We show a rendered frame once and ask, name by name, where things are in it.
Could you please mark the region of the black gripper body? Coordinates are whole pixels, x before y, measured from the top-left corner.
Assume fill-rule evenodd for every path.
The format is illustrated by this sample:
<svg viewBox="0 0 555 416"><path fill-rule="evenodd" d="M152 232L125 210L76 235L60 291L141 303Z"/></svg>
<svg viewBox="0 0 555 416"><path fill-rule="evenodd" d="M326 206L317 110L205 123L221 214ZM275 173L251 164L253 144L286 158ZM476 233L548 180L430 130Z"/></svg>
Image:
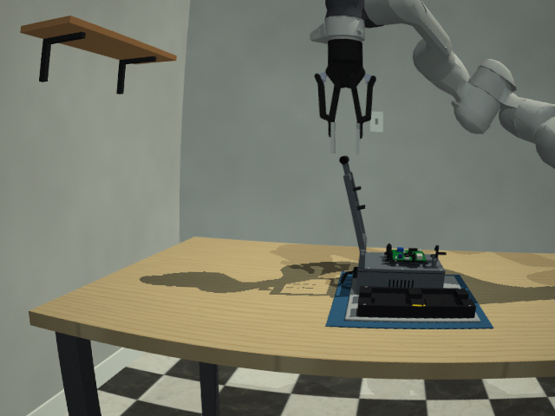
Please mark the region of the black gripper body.
<svg viewBox="0 0 555 416"><path fill-rule="evenodd" d="M356 85L365 76L362 66L362 42L351 39L328 41L328 67L325 72L335 85L336 72L342 72L340 88L351 88L349 71L354 72Z"/></svg>

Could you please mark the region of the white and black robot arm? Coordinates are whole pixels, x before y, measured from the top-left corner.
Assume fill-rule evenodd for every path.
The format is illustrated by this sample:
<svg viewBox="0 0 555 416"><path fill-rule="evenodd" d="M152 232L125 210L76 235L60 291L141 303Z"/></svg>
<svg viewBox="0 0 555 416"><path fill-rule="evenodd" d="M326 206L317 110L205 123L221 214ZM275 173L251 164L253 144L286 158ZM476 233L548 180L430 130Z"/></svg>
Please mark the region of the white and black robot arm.
<svg viewBox="0 0 555 416"><path fill-rule="evenodd" d="M539 157L555 169L555 104L518 97L513 93L517 88L510 70L493 59L483 60L470 80L452 51L449 36L422 0L325 0L325 5L324 23L310 33L311 41L363 42L365 28L398 23L413 26L422 37L413 51L414 65L455 98L451 104L462 127L483 134L499 112L501 126L536 144Z"/></svg>

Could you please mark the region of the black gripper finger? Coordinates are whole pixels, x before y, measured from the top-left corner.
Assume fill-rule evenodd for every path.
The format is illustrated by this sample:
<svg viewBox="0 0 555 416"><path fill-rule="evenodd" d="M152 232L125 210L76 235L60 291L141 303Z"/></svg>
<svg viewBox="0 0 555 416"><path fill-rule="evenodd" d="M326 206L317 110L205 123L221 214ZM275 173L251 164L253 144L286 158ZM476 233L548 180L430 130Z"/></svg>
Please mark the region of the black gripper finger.
<svg viewBox="0 0 555 416"><path fill-rule="evenodd" d="M324 91L324 82L326 82L326 72L322 72L321 74L315 74L315 79L318 85L318 99L319 99L319 113L320 117L324 120L329 122L329 137L330 137L330 153L335 153L334 148L334 137L336 138L336 123L335 123L335 114L340 94L340 84L342 79L342 72L336 72L336 79L335 85L330 105L330 114L326 114L326 104L325 104L325 91Z"/></svg>
<svg viewBox="0 0 555 416"><path fill-rule="evenodd" d="M375 85L376 77L373 75L368 75L365 73L365 82L368 84L367 86L367 101L366 101L366 114L362 117L362 112L360 108L360 102L358 98L357 88L356 88L356 80L354 72L349 71L349 82L351 86L354 106L356 110L356 154L360 154L360 139L362 138L362 124L366 121L371 120L371 109L372 109L372 94L373 94L373 87Z"/></svg>

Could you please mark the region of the green circuit board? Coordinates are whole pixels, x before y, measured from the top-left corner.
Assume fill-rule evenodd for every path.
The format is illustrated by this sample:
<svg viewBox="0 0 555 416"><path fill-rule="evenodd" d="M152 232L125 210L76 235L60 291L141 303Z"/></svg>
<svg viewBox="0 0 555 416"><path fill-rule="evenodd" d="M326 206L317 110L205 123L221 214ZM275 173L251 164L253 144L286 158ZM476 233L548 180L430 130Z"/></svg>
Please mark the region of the green circuit board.
<svg viewBox="0 0 555 416"><path fill-rule="evenodd" d="M412 261L413 254L415 252L416 254L415 261L427 261L423 255L422 250L418 251L417 248L408 248L408 250L404 250L402 247L397 247L397 250L392 250L392 251L393 251L393 260L395 260L395 256L397 256L396 260Z"/></svg>

